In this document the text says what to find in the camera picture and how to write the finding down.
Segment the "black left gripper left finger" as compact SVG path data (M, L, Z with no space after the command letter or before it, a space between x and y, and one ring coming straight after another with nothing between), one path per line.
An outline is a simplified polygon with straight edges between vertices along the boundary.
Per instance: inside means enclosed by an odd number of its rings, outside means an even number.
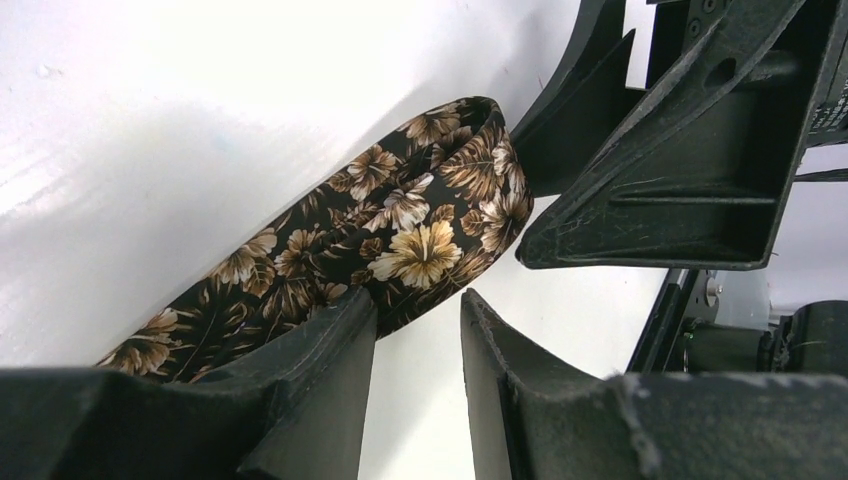
M1 373L5 479L354 479L377 310L352 289L191 384L100 368Z

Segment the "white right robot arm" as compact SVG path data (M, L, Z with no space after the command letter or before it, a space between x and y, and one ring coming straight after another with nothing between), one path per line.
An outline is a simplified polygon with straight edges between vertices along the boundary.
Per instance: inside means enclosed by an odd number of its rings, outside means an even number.
M721 275L765 267L804 152L847 139L843 1L658 1L646 84L625 84L621 1L583 1L513 141L551 205L530 269L668 270L636 372L791 371L805 325L719 317Z

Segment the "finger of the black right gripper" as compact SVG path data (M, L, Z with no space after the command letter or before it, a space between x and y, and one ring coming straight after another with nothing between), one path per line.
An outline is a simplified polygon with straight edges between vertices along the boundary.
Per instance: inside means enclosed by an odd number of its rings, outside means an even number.
M635 31L624 0L583 1L551 79L511 131L535 198L564 193L645 94L626 86Z

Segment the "brown floral tie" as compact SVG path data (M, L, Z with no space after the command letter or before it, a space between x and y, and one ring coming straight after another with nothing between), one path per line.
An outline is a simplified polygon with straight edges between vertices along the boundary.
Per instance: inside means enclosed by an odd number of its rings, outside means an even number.
M385 337L481 276L533 206L499 105L473 96L437 106L330 175L99 366L193 383L357 287Z

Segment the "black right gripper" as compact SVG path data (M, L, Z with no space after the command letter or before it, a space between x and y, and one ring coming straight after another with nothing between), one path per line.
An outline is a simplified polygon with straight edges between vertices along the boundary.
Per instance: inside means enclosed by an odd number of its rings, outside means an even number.
M548 196L527 268L762 268L805 151L847 142L843 2L652 4L645 94Z

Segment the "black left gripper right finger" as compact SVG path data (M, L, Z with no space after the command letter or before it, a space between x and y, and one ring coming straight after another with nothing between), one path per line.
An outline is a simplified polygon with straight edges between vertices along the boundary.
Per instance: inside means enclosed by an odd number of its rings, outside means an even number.
M508 325L474 290L461 344L479 479L843 479L838 375L594 377Z

